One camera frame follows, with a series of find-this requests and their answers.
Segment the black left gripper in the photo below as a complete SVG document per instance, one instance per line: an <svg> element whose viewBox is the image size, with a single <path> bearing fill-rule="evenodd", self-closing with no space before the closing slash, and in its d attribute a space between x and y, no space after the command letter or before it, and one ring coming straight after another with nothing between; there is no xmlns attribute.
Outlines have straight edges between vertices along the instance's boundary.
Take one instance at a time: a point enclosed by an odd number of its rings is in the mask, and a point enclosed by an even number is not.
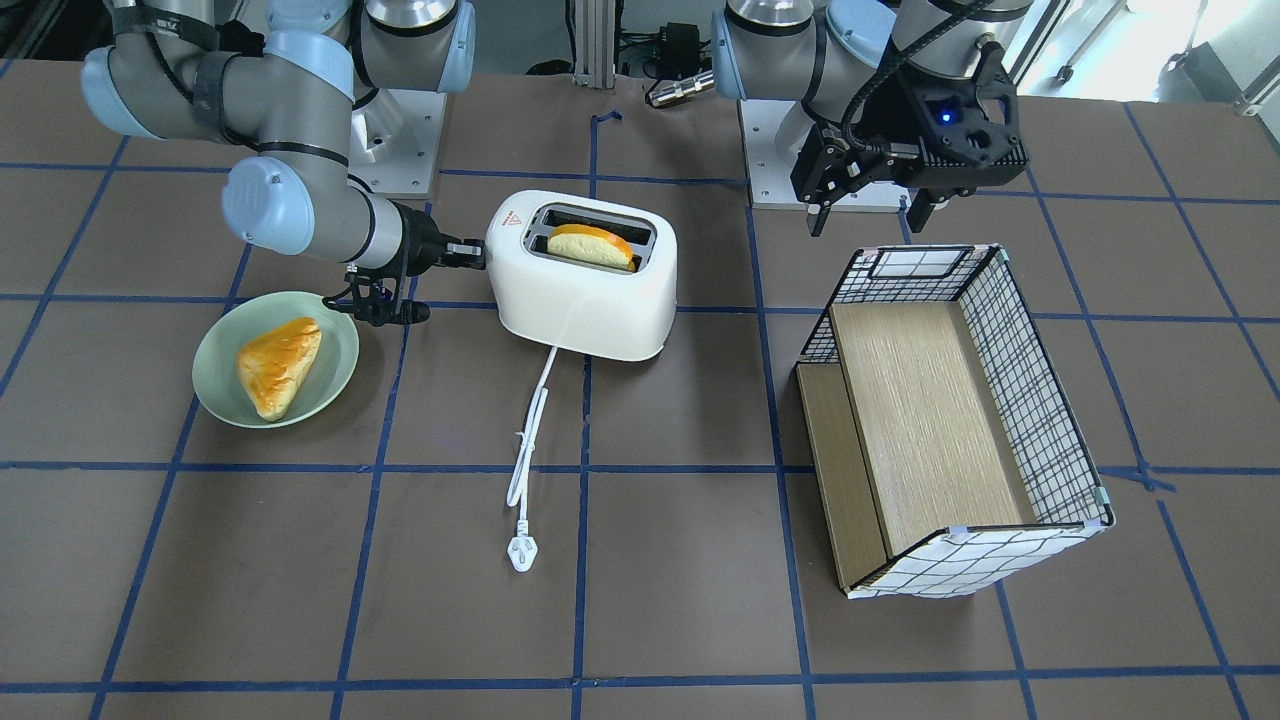
<svg viewBox="0 0 1280 720"><path fill-rule="evenodd" d="M975 76L950 79L910 61L861 105L849 145L813 124L790 172L805 205L810 237L820 237L835 204L877 181L918 190L908 228L922 233L959 193L1019 177L1029 158L1018 126L1018 94L1004 69L1004 46L980 45Z"/></svg>

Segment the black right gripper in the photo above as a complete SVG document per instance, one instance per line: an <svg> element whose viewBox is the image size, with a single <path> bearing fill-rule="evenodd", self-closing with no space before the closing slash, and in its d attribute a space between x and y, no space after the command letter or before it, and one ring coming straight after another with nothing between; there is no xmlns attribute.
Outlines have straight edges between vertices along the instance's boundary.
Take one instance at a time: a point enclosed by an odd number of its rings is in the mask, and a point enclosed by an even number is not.
<svg viewBox="0 0 1280 720"><path fill-rule="evenodd" d="M323 299L335 313L374 327L426 322L430 307L404 299L407 281L440 266L486 269L483 240L445 238L430 215L390 200L371 201L366 246L348 268L349 292Z"/></svg>

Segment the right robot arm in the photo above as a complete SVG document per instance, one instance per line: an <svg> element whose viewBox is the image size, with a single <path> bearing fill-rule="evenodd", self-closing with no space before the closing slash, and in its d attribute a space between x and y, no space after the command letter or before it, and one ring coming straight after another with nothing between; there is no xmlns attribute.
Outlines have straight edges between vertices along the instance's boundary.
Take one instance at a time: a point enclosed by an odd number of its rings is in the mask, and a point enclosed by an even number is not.
<svg viewBox="0 0 1280 720"><path fill-rule="evenodd" d="M219 1L109 1L113 42L90 51L84 100L108 128L154 140L242 146L221 191L232 233L280 255L346 265L325 307L371 325L412 325L426 304L408 278L481 270L481 240L376 196L349 173L355 110L380 90L457 94L474 68L467 1L270 1L256 35Z"/></svg>

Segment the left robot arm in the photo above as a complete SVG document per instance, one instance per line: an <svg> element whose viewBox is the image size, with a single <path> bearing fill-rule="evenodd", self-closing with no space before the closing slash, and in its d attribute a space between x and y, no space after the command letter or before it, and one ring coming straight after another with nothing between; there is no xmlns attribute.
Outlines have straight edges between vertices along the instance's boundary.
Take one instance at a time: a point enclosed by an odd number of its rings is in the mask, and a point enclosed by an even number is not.
<svg viewBox="0 0 1280 720"><path fill-rule="evenodd" d="M804 127L788 174L812 236L876 182L913 191L908 225L1025 172L1006 44L1028 1L728 1L716 13L716 88L795 101Z"/></svg>

